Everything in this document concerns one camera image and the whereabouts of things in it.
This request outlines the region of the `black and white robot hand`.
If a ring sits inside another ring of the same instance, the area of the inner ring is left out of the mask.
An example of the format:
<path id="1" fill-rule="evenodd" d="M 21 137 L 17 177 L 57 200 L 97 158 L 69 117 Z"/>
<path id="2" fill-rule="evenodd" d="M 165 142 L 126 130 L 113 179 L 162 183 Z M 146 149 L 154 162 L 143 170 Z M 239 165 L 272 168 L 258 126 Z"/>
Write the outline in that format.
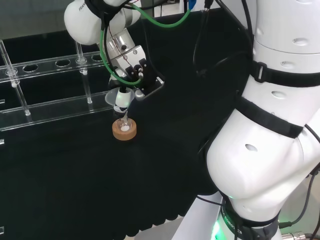
<path id="1" fill-rule="evenodd" d="M 113 110 L 123 115 L 127 112 L 131 102 L 136 99 L 142 101 L 160 90 L 165 82 L 164 78 L 155 71 L 143 48 L 138 45 L 111 60 L 115 72 L 127 82 L 140 81 L 134 85 L 126 85 L 113 75 L 110 76 L 108 86 L 110 91 L 105 101 L 113 106 Z"/>

